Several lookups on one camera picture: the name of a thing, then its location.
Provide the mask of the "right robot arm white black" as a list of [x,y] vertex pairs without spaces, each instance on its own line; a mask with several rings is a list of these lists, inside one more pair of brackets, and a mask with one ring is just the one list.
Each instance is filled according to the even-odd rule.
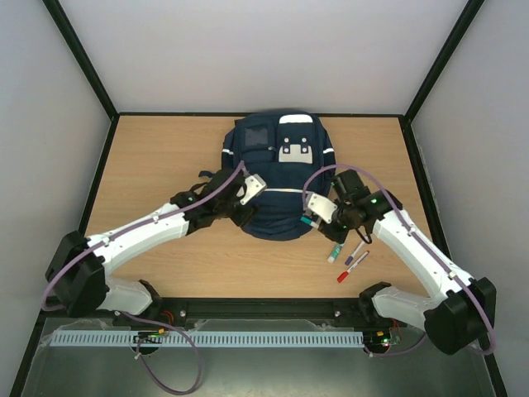
[[486,337],[488,348],[482,353],[492,353],[496,304],[492,282],[477,280],[456,265],[421,232],[388,190],[370,191],[361,174],[347,166],[331,179],[336,199],[310,193],[303,200],[305,209],[319,218],[319,232],[336,243],[344,242],[351,230],[367,244],[373,239],[383,242],[427,292],[422,297],[379,282],[359,296],[362,318],[372,324],[392,318],[418,328],[447,355]]

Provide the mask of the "teal capped white marker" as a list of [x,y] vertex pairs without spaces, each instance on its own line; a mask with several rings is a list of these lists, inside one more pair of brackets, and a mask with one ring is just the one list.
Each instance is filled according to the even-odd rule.
[[314,228],[314,229],[318,229],[319,228],[319,223],[312,220],[310,217],[307,217],[307,216],[301,216],[300,220],[307,224],[308,226],[310,226],[311,228]]

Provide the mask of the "white glue stick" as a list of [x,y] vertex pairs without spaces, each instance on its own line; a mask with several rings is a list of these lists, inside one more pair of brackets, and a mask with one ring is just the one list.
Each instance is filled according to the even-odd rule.
[[335,244],[331,253],[329,254],[329,256],[327,257],[327,261],[329,263],[334,263],[337,259],[337,257],[340,255],[341,253],[341,250],[342,250],[342,247],[343,245],[338,243],[338,244]]

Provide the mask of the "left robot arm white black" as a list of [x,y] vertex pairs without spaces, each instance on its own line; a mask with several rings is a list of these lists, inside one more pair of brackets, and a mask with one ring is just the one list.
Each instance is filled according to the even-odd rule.
[[114,272],[150,249],[200,229],[217,219],[229,218],[245,226],[257,208],[251,200],[267,188],[257,174],[243,165],[223,169],[207,181],[179,192],[154,212],[114,230],[84,236],[65,235],[53,256],[45,278],[48,285],[41,307],[63,309],[73,318],[95,311],[142,315],[155,309],[158,294],[145,280],[118,279]]

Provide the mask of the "navy blue student backpack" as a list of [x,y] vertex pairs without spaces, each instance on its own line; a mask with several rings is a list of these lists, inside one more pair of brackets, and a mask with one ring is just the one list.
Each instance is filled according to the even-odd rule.
[[312,230],[302,221],[304,184],[322,167],[336,163],[331,139],[318,116],[283,109],[236,120],[223,140],[221,167],[231,169],[240,161],[267,185],[251,200],[257,213],[244,232],[286,242]]

